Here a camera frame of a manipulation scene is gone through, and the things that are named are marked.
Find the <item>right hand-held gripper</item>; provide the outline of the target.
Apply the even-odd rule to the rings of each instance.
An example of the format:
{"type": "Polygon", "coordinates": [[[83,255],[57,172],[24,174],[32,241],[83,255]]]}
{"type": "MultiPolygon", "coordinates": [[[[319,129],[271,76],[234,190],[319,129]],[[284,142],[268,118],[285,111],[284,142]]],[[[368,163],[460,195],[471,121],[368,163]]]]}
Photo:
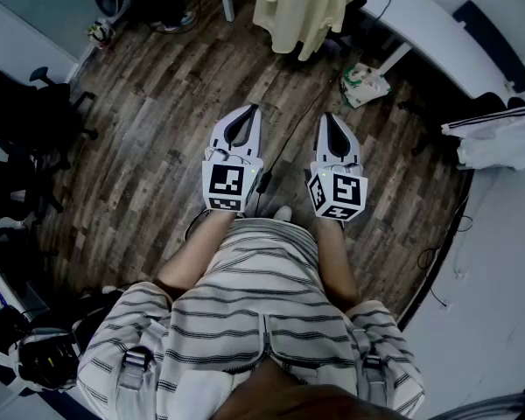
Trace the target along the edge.
{"type": "Polygon", "coordinates": [[[307,190],[319,218],[351,221],[366,207],[368,179],[359,160],[360,144],[351,129],[336,115],[319,119],[307,190]]]}

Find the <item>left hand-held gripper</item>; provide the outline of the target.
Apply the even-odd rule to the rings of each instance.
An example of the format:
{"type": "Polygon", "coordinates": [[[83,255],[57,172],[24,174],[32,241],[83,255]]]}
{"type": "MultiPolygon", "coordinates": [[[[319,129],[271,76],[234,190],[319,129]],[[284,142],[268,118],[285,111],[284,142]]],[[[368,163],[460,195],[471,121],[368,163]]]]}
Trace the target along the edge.
{"type": "Polygon", "coordinates": [[[262,111],[243,106],[214,126],[202,162],[202,192],[211,210],[243,213],[262,175],[262,111]]]}

